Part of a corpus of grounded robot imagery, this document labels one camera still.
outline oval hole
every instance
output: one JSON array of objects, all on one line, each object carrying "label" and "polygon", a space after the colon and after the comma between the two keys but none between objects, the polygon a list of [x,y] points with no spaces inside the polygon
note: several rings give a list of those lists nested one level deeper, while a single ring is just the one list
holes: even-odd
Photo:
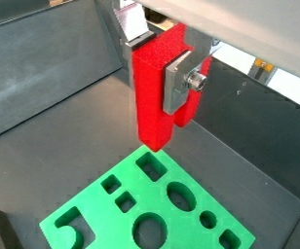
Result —
[{"label": "oval hole", "polygon": [[218,219],[213,212],[205,211],[200,215],[200,222],[206,229],[212,230],[217,226]]},{"label": "oval hole", "polygon": [[133,238],[141,249],[159,249],[163,246],[167,238],[167,227],[159,215],[145,213],[137,218]]},{"label": "oval hole", "polygon": [[167,185],[167,197],[179,210],[186,212],[194,210],[196,196],[183,184],[173,182]]}]

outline rectangular hole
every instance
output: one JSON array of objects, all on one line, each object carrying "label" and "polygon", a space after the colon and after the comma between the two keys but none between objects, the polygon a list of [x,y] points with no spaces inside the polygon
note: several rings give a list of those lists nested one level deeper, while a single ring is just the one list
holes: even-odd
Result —
[{"label": "rectangular hole", "polygon": [[129,192],[125,192],[118,197],[118,199],[115,200],[115,204],[118,205],[123,213],[126,213],[131,209],[131,207],[135,205],[135,200]]},{"label": "rectangular hole", "polygon": [[102,186],[109,194],[111,194],[121,186],[122,183],[115,177],[115,175],[110,175],[106,180],[102,182]]},{"label": "rectangular hole", "polygon": [[67,213],[65,213],[55,221],[57,228],[63,226],[73,227],[82,236],[82,242],[75,245],[74,248],[85,249],[95,240],[95,233],[86,223],[82,214],[77,207],[73,207]]},{"label": "rectangular hole", "polygon": [[137,161],[135,164],[139,166],[147,177],[153,182],[157,182],[161,177],[166,174],[167,169],[162,163],[157,160],[150,152],[147,152]]}]

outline metal bracket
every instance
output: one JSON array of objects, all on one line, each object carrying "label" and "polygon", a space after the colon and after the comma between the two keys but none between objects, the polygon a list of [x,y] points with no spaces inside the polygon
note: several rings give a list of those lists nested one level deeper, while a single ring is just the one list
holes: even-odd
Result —
[{"label": "metal bracket", "polygon": [[209,56],[213,37],[192,27],[186,28],[185,43],[194,50],[186,52],[167,67],[165,81],[163,110],[173,114],[186,102],[190,89],[200,91],[206,83],[206,77],[200,73],[200,65]]}]

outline screw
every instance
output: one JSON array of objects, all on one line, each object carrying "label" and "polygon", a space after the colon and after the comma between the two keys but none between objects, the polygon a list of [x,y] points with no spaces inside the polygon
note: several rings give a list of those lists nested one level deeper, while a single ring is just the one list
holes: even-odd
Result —
[{"label": "screw", "polygon": [[206,84],[206,76],[202,75],[198,70],[193,70],[187,77],[186,77],[186,86],[196,90],[196,91],[200,91],[204,87],[205,87],[205,84]]}]

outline green board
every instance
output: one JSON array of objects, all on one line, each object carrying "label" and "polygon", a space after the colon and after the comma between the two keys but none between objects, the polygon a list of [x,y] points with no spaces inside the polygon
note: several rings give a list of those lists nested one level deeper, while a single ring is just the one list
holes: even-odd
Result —
[{"label": "green board", "polygon": [[95,234],[86,249],[142,248],[137,230],[149,220],[162,228],[157,248],[246,249],[256,240],[170,156],[146,146],[41,222],[53,249],[83,248],[82,234],[70,226],[77,216]]}]

